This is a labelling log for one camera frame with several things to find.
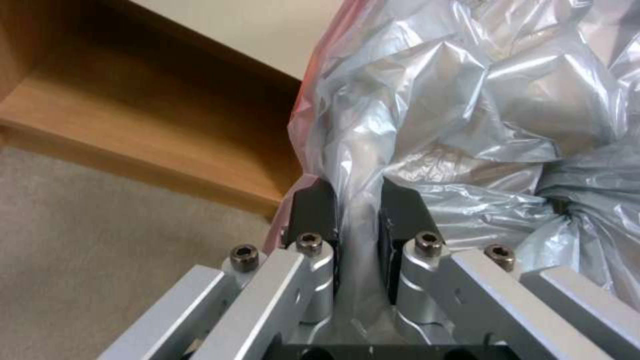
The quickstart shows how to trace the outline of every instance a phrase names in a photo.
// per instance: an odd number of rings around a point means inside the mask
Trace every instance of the wooden shelf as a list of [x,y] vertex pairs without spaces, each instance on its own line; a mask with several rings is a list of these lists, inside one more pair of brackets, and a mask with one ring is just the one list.
[[0,103],[0,124],[20,143],[49,138],[275,210],[300,172],[290,94],[126,19],[89,34],[70,36]]

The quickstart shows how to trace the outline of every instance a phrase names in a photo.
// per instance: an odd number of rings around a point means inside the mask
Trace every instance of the black metal base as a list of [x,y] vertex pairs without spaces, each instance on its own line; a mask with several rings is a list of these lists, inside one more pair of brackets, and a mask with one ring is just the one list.
[[511,360],[507,346],[457,345],[278,345],[263,360]]

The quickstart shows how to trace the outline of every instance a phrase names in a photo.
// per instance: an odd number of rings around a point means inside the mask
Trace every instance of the metal cylinder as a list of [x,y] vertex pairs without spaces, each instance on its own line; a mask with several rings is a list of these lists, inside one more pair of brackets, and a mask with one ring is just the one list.
[[314,257],[322,252],[323,239],[318,233],[303,233],[296,239],[296,250],[304,255]]
[[310,251],[309,247],[301,248],[298,246],[298,241],[289,245],[287,250],[299,252],[309,257],[315,288],[311,303],[302,315],[301,322],[317,323],[331,316],[333,312],[333,248],[329,243],[323,241],[322,237],[320,237],[319,246],[316,242],[317,238],[307,240],[313,243],[311,246],[313,251]]
[[414,240],[416,253],[422,256],[433,258],[442,253],[444,241],[432,231],[421,231],[415,235]]
[[267,255],[253,245],[238,245],[229,252],[229,256],[222,262],[222,271],[233,277],[238,287],[243,289],[266,259]]
[[[447,255],[446,247],[440,253]],[[417,284],[422,278],[434,273],[438,268],[438,256],[425,256],[419,249],[417,240],[408,241],[403,247],[403,259],[398,280],[396,310],[402,316],[417,324],[443,322],[446,317],[429,294]]]
[[516,263],[516,255],[510,247],[491,244],[484,248],[484,254],[506,272],[511,272]]

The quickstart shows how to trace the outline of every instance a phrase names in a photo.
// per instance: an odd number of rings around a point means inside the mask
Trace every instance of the crumpled plastic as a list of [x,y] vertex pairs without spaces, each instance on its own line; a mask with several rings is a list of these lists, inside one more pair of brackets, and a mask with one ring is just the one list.
[[[420,192],[452,250],[502,243],[640,309],[640,5],[346,1],[289,123],[339,202],[341,287],[320,342],[402,342],[376,255],[383,176]],[[566,202],[554,212],[550,199]]]

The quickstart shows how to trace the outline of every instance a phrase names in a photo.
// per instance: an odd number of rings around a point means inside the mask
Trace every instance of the metal linkage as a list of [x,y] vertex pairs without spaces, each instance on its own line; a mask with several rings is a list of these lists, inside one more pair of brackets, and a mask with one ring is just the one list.
[[333,249],[319,234],[301,234],[288,250],[309,257],[311,281],[314,293],[307,310],[302,316],[303,323],[317,323],[333,311]]
[[523,359],[609,358],[482,252],[442,256],[433,271],[415,248],[415,241],[404,246],[403,274],[432,296],[459,343],[505,341]]
[[424,272],[438,270],[440,256],[449,255],[442,238],[421,231],[404,245],[396,300],[396,329],[409,341],[427,344],[454,343],[449,321],[428,290],[421,286]]
[[276,338],[289,339],[311,302],[309,259],[274,250],[209,333],[192,360],[259,360]]
[[640,314],[568,267],[520,282],[615,359],[640,359]]
[[312,343],[324,333],[333,313],[333,248],[317,233],[303,233],[287,250],[308,256],[314,294],[291,343]]
[[204,336],[238,288],[219,270],[194,266],[99,357],[100,360],[179,359]]

